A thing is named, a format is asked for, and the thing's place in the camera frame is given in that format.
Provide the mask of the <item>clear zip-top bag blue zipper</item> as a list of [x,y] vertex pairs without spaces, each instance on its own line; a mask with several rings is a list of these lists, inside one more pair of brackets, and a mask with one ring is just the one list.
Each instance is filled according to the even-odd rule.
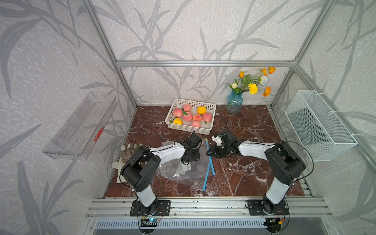
[[207,139],[203,139],[202,144],[199,145],[198,161],[184,164],[179,159],[171,160],[161,164],[157,174],[176,183],[205,191],[215,176],[213,160],[206,155],[208,147]]

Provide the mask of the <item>white plastic fruit basket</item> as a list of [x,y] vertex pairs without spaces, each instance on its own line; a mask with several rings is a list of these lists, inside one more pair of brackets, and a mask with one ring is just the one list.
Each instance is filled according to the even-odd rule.
[[209,135],[214,122],[216,105],[186,99],[175,99],[165,123],[168,128]]

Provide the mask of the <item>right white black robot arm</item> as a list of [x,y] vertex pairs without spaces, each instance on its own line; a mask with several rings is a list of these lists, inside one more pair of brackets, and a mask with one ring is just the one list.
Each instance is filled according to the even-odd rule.
[[251,215],[263,213],[274,215],[282,211],[286,204],[283,202],[286,193],[292,184],[306,169],[301,157],[286,141],[272,144],[256,143],[246,140],[237,140],[227,129],[216,137],[212,137],[214,145],[206,152],[207,156],[226,158],[230,155],[255,157],[269,162],[274,179],[261,201],[249,200],[246,202]]

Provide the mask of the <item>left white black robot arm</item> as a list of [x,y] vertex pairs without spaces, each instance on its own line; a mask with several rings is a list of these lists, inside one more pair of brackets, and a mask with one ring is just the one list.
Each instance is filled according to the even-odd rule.
[[133,189],[137,196],[137,200],[132,203],[131,216],[149,216],[157,211],[164,211],[151,187],[159,166],[172,160],[180,160],[185,165],[200,160],[201,144],[202,139],[192,133],[186,140],[167,146],[150,148],[141,145],[136,149],[118,171],[120,182]]

